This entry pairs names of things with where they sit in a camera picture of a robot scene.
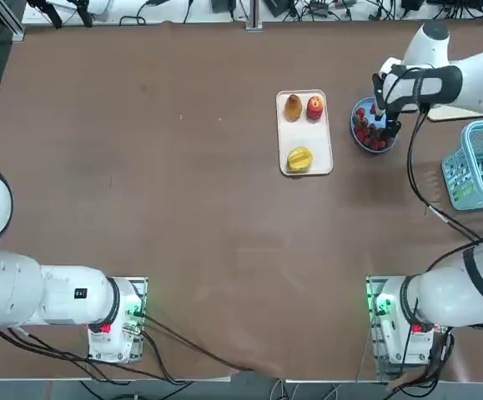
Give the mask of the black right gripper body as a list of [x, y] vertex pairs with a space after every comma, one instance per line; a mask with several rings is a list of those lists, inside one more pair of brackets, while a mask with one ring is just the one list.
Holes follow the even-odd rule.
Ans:
[[398, 105], [400, 76], [394, 73], [374, 73], [371, 82], [375, 96], [375, 118], [380, 120], [385, 117], [385, 121], [388, 119], [398, 120], [400, 113], [400, 106]]

